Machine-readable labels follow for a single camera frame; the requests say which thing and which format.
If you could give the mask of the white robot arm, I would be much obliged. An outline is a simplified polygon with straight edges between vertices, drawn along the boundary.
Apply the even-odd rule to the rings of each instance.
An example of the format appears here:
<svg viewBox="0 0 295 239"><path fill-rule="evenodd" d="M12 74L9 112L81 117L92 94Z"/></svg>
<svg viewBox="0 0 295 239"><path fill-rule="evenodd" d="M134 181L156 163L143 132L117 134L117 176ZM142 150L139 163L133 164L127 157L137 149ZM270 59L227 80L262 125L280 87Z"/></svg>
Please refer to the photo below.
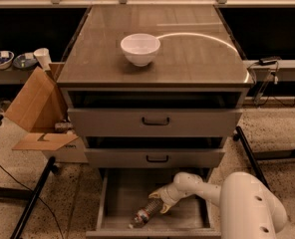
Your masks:
<svg viewBox="0 0 295 239"><path fill-rule="evenodd" d="M197 195L219 208L221 239L276 239L288 221L281 201L255 176L229 174L221 185L204 182L199 175L179 172L173 181L149 198L161 200L166 213L182 198Z"/></svg>

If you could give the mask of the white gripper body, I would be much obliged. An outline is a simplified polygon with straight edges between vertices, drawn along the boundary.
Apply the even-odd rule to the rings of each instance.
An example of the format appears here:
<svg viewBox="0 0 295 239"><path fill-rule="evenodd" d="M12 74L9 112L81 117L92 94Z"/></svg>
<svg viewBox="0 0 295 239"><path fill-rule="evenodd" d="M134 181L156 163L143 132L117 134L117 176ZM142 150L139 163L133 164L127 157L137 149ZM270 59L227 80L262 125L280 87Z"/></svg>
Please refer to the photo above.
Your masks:
<svg viewBox="0 0 295 239"><path fill-rule="evenodd" d="M173 184L164 186L160 190L160 198L167 206L175 205L184 196L184 192L178 190Z"/></svg>

